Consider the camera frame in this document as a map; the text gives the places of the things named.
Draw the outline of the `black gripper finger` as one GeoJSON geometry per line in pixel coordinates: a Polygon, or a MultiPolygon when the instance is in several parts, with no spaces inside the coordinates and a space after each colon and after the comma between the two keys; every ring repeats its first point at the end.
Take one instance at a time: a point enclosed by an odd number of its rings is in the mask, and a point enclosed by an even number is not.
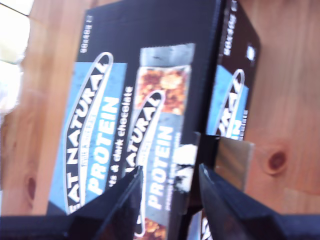
{"type": "Polygon", "coordinates": [[[132,240],[143,184],[143,168],[136,167],[102,195],[70,215],[68,240],[132,240]]]}
{"type": "Polygon", "coordinates": [[[202,205],[215,240],[274,240],[272,211],[206,165],[199,166],[202,205]]]}

